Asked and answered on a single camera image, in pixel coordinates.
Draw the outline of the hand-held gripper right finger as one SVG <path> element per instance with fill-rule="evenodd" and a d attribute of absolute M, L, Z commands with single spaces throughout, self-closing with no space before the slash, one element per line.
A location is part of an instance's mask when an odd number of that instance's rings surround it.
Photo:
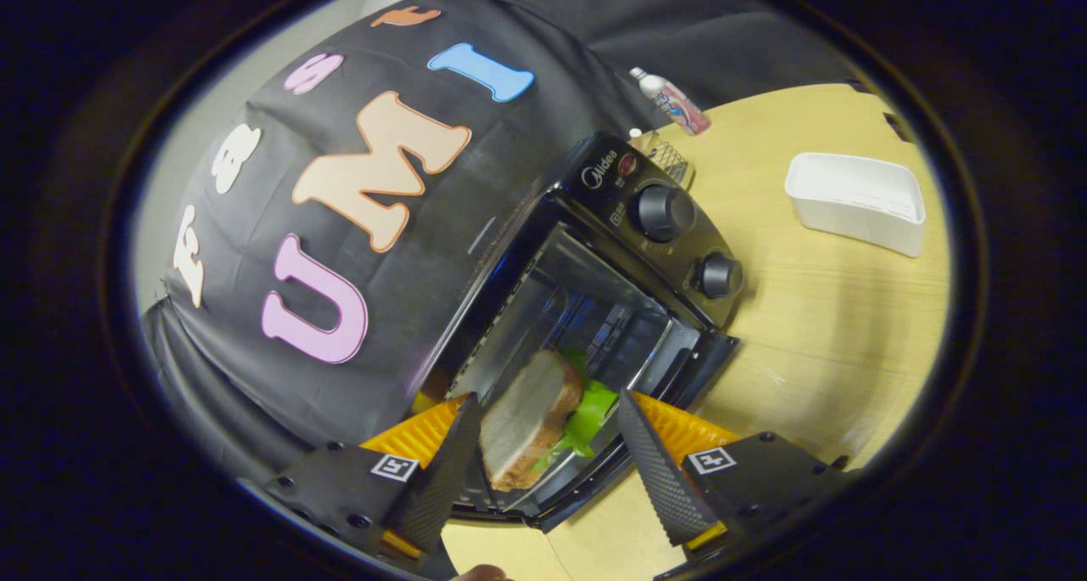
<path fill-rule="evenodd" d="M 617 421 L 669 543 L 687 551 L 780 529 L 853 479 L 780 434 L 737 437 L 640 392 L 621 392 Z"/>

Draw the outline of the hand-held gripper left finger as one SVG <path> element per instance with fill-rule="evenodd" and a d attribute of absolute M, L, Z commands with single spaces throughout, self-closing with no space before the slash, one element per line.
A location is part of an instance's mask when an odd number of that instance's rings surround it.
<path fill-rule="evenodd" d="M 329 442 L 268 480 L 265 493 L 351 549 L 422 561 L 465 489 L 479 430 L 482 404 L 470 392 L 364 444 Z"/>

